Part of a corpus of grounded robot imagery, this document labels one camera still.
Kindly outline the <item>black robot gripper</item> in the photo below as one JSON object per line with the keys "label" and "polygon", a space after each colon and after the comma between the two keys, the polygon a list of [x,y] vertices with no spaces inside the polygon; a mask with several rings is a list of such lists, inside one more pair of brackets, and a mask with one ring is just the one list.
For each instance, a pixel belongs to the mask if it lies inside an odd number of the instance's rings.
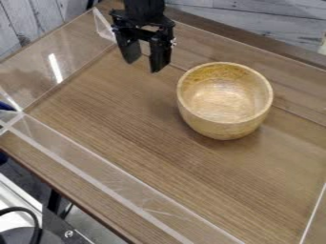
{"label": "black robot gripper", "polygon": [[141,55],[139,40],[150,42],[150,71],[159,72],[171,62],[175,22],[165,15],[165,0],[122,0],[123,9],[110,10],[113,29],[125,61]]}

